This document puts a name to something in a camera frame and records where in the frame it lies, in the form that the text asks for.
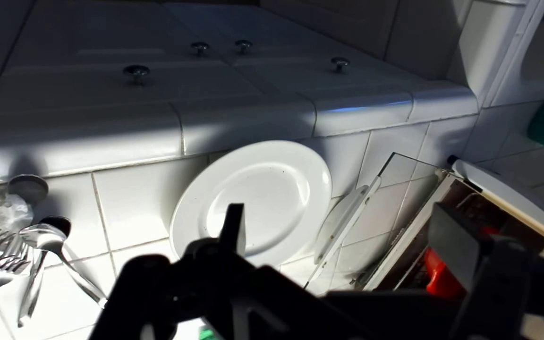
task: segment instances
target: white plate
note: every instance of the white plate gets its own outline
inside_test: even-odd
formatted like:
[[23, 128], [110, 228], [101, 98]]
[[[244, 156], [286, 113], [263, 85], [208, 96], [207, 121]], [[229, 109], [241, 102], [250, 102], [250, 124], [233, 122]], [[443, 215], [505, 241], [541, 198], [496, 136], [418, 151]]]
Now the white plate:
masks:
[[246, 255], [276, 264], [312, 245], [331, 202], [326, 160], [293, 141], [237, 149], [208, 166], [178, 202], [171, 238], [176, 255], [199, 238], [218, 238], [227, 206], [244, 202]]

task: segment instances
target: red object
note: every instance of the red object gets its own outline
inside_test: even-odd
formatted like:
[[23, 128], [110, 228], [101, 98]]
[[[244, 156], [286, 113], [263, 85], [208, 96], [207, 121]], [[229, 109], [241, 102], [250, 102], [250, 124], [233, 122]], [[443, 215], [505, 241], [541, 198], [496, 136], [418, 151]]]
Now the red object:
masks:
[[437, 251], [428, 249], [424, 253], [426, 274], [429, 275], [429, 283], [426, 287], [428, 294], [462, 300], [465, 296], [465, 289], [458, 281], [458, 277], [448, 270], [446, 262], [439, 257]]

